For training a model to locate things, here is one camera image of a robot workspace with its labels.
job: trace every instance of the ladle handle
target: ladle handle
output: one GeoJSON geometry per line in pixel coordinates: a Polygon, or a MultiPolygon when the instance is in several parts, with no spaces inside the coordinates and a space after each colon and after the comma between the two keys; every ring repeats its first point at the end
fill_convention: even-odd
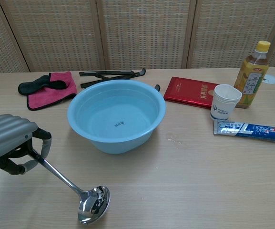
{"type": "Polygon", "coordinates": [[[65,184],[67,184],[72,190],[74,190],[79,196],[83,192],[79,187],[77,187],[74,183],[72,183],[68,178],[66,178],[61,172],[59,172],[55,167],[53,167],[47,160],[45,160],[41,155],[35,150],[32,149],[32,152],[29,153],[33,159],[43,165],[47,170],[53,173],[57,178],[62,180],[65,184]]]}

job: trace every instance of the light blue plastic basin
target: light blue plastic basin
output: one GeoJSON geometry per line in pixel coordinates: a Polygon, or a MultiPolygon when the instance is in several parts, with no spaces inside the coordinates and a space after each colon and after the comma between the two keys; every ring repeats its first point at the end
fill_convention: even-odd
{"type": "Polygon", "coordinates": [[[108,154],[121,154],[146,142],[166,111],[163,96],[148,84],[111,80],[81,91],[67,118],[72,129],[108,154]]]}

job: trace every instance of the toothpaste tube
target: toothpaste tube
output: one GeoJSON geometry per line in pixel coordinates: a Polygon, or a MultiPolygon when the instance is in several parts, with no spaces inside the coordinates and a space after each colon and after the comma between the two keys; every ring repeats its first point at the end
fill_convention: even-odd
{"type": "Polygon", "coordinates": [[[275,127],[221,121],[218,119],[214,121],[214,134],[253,137],[261,140],[275,141],[275,127]]]}

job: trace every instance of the stainless steel ladle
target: stainless steel ladle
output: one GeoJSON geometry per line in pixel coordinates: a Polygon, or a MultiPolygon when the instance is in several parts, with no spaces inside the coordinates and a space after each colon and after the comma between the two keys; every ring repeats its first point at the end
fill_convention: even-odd
{"type": "Polygon", "coordinates": [[[29,155],[77,193],[80,197],[78,220],[81,223],[91,224],[103,216],[110,203],[110,191],[107,187],[98,186],[89,191],[83,191],[41,157],[35,149],[29,155]]]}

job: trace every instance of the plastic bottle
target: plastic bottle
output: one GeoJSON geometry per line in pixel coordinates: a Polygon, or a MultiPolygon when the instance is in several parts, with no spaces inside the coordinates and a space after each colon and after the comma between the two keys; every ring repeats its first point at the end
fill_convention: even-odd
{"type": "Polygon", "coordinates": [[[242,98],[236,107],[248,108],[251,105],[269,68],[266,54],[270,44],[270,42],[259,41],[253,53],[243,61],[234,84],[234,87],[242,92],[242,98]]]}

